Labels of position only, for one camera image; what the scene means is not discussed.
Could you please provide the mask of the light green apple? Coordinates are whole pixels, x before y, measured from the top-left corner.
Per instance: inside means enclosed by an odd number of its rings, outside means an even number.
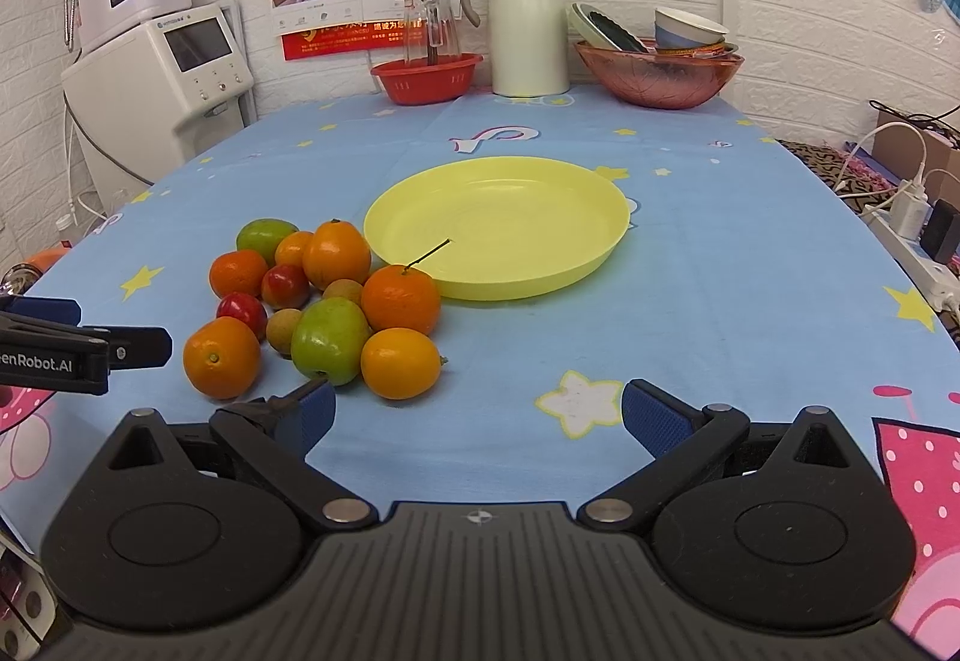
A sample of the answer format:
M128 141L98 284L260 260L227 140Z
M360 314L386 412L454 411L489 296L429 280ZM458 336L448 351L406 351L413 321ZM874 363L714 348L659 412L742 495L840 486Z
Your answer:
M291 362L308 378L325 375L334 386L352 383L371 328L361 308L346 298L311 303L291 339Z

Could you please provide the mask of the red tomato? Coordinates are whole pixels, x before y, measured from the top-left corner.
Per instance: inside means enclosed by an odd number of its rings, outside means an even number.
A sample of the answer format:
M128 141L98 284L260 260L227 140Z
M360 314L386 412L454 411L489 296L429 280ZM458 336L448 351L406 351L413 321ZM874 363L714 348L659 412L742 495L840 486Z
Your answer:
M258 340L265 339L268 316L257 297L245 292L231 292L218 303L218 318L233 318L251 329Z

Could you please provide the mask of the red yellow plum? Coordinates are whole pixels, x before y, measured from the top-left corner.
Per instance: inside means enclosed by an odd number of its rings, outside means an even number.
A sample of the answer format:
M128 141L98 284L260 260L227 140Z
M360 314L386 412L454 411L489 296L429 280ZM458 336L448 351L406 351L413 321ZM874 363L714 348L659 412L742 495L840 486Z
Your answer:
M311 298L311 284L298 264L277 264L263 274L260 298L274 310L301 308Z

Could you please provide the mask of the round mandarin orange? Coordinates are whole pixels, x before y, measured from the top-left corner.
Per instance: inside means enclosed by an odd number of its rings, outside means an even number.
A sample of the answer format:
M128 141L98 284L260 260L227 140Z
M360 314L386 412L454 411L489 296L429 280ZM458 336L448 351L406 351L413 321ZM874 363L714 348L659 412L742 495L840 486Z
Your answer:
M231 294L260 297L268 264L256 250L236 250L218 256L208 271L208 284L218 298Z

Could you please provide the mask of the orange with long stem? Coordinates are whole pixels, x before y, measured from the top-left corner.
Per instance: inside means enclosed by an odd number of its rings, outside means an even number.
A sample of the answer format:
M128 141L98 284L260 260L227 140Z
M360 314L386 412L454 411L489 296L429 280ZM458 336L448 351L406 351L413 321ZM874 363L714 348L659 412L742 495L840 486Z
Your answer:
M359 306L375 331L407 328L429 336L441 316L441 294L430 274L420 269L433 251L421 258L377 269L364 282Z

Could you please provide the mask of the small orange kumquat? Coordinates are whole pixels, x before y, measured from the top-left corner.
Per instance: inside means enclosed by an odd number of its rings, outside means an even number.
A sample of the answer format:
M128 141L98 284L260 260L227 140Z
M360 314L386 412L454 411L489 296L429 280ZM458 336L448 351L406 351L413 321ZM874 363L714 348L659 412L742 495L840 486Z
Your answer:
M275 264L277 264L277 266L281 266L281 264L291 264L291 266L301 268L304 256L308 253L309 245L311 245L311 241L313 241L313 236L313 232L295 232L294 234L286 235L286 237L278 243L277 249L275 250Z

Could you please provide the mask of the large pear-shaped orange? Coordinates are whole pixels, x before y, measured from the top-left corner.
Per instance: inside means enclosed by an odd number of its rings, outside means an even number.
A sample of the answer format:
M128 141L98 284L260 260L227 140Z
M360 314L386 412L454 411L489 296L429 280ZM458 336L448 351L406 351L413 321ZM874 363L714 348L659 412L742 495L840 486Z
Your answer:
M319 290L343 279L363 284L371 269L370 245L353 223L327 220L313 233L301 264L309 282Z

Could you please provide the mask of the dark green mango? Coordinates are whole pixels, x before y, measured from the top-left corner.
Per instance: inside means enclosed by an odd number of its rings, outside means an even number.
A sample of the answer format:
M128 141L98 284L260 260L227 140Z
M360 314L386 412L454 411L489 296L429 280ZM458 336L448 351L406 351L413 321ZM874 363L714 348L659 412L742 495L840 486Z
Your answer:
M247 222L236 235L236 250L256 251L267 262L267 266L274 266L278 245L297 231L298 227L288 220L254 219Z

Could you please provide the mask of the white machine with screen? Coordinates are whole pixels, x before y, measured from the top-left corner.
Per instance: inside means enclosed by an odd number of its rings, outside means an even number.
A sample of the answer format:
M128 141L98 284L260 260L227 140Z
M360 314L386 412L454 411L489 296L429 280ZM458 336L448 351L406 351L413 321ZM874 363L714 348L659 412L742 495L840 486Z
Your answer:
M234 2L139 23L65 69L62 89L107 212L257 119Z

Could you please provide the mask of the white power strip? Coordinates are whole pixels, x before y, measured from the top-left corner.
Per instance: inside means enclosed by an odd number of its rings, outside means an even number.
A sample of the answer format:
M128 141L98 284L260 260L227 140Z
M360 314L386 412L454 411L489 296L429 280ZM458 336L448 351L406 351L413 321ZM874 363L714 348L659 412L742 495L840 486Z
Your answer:
M866 225L936 313L958 316L958 277L949 266L932 261L919 246L919 237L898 238L885 219Z

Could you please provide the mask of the cardboard box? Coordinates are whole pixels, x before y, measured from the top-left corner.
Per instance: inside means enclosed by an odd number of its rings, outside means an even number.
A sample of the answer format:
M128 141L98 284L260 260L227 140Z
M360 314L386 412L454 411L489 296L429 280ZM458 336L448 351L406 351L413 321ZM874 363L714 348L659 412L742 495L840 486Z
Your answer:
M921 162L919 139L913 129L896 126L898 118L887 110L877 115L878 133L872 141L871 157L892 173L895 178L913 178ZM926 165L924 165L924 188L932 201L950 202L960 207L960 151L946 136L935 131L924 131Z

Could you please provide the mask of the red plastic basket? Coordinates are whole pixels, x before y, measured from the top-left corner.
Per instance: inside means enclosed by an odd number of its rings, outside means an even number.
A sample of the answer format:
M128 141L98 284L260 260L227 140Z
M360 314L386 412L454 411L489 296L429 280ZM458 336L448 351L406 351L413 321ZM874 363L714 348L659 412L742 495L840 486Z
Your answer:
M466 95L482 61L483 56L477 53L443 55L436 62L396 59L376 64L371 74L395 105L433 105Z

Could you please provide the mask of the green-rimmed plate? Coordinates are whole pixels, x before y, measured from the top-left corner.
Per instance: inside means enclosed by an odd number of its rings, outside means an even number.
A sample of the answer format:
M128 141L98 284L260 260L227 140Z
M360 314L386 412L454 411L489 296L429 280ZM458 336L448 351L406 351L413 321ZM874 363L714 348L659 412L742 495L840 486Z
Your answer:
M594 48L625 51L625 53L647 53L647 46L639 38L630 34L626 28L602 14L594 6L572 2L566 9L566 13L569 27Z

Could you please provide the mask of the clear glass bottle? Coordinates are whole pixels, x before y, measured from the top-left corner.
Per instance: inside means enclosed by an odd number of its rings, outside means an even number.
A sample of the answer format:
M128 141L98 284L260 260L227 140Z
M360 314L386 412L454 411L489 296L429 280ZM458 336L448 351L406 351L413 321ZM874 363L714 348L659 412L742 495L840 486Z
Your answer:
M460 55L451 0L404 0L405 62L434 66Z

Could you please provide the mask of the white thermos jug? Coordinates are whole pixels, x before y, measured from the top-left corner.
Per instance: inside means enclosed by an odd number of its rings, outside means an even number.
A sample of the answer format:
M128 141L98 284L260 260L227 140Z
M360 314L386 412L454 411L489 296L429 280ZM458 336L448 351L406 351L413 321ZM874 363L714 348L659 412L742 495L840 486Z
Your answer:
M480 27L472 0L462 14ZM568 21L563 0L488 0L491 90L509 98L564 94L569 89Z

